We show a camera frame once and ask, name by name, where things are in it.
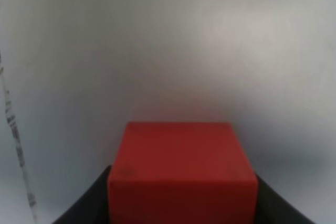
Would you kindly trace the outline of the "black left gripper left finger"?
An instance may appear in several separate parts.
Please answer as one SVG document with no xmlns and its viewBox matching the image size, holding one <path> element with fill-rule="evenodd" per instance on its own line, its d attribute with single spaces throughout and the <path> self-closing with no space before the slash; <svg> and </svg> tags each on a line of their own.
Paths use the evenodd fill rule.
<svg viewBox="0 0 336 224">
<path fill-rule="evenodd" d="M 92 186 L 54 224 L 108 224 L 108 176 L 111 165 L 107 166 Z"/>
</svg>

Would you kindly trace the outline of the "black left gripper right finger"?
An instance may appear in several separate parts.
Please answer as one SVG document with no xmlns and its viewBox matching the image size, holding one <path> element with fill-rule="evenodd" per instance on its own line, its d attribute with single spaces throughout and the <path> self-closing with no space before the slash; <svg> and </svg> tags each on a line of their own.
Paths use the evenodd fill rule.
<svg viewBox="0 0 336 224">
<path fill-rule="evenodd" d="M 313 224 L 313 221 L 284 200 L 260 176 L 256 176 L 258 179 L 258 194 L 254 223 Z"/>
</svg>

